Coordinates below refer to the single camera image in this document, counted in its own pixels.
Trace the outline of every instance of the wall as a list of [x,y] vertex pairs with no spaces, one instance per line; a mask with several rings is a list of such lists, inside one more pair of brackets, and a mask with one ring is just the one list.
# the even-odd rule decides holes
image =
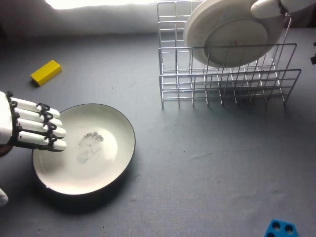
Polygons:
[[[294,14],[307,26],[314,7]],[[0,0],[0,22],[9,38],[157,31],[156,3],[55,10],[44,0]]]

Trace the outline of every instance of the brown object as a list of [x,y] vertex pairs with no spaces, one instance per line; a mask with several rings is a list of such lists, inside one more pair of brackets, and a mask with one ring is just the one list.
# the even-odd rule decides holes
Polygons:
[[13,146],[9,146],[9,145],[5,145],[3,147],[0,147],[0,157],[3,157],[5,154],[7,154],[9,151],[11,151],[12,148],[13,148]]

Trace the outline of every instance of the robotic hand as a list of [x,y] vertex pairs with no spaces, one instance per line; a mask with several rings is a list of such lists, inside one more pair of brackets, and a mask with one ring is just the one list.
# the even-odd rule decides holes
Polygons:
[[[0,147],[11,145],[28,149],[60,152],[66,149],[65,129],[57,110],[45,104],[12,97],[0,91]],[[0,189],[0,206],[8,197]]]
[[302,10],[316,3],[316,0],[258,0],[251,7],[256,18],[280,16],[287,12]]

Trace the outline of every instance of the gray tablecloth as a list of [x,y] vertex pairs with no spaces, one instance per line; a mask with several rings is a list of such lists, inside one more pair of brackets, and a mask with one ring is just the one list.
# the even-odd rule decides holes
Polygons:
[[[316,233],[316,30],[291,30],[302,74],[286,108],[168,102],[161,109],[156,35],[54,38],[4,45],[0,90],[62,111],[101,103],[134,126],[136,152],[112,198],[89,212],[58,209],[37,189],[30,150],[0,158],[0,236],[254,237],[276,218]],[[54,59],[39,88],[29,75]]]

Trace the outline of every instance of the bright light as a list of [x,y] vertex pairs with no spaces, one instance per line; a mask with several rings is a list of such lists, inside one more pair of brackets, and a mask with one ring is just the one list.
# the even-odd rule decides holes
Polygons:
[[55,9],[71,9],[84,6],[146,4],[154,0],[46,0]]

